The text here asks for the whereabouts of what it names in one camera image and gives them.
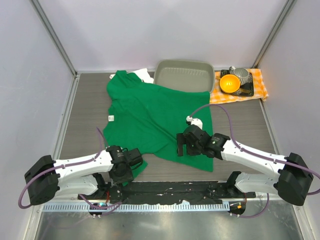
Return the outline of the green t shirt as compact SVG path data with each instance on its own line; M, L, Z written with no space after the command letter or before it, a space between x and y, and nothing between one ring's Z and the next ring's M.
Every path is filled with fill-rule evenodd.
M113 117L103 129L107 143L141 154L212 172L214 161L205 155L178 156L177 134L186 118L210 102L210 93L184 92L143 82L135 73L118 70L106 86Z

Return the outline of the grey plastic tray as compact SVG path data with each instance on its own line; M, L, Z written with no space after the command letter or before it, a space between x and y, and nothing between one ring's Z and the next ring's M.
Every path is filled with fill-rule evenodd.
M214 67L203 61L165 59L154 72L154 84L176 91L211 93L215 86Z

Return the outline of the orange bowl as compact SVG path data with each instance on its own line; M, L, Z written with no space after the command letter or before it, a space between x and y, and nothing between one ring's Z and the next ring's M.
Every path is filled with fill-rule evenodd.
M236 75L226 74L220 78L220 89L226 94L235 93L241 86L241 82Z

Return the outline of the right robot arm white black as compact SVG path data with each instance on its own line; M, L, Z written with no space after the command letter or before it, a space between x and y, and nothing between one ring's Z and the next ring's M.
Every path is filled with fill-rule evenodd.
M189 125L176 135L177 154L205 155L222 161L234 162L256 170L257 174L233 172L226 184L226 193L233 198L242 193L261 192L278 195L282 200L303 206L308 195L313 173L303 158L290 153L277 155L245 146L227 135L209 135L197 125Z

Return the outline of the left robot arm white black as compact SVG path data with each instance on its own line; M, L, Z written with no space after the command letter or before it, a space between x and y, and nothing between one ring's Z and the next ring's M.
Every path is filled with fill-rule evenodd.
M49 202L58 196L78 195L87 200L100 200L113 186L133 181L147 166L137 148L129 150L112 145L98 153L72 159L41 157L24 175L30 206Z

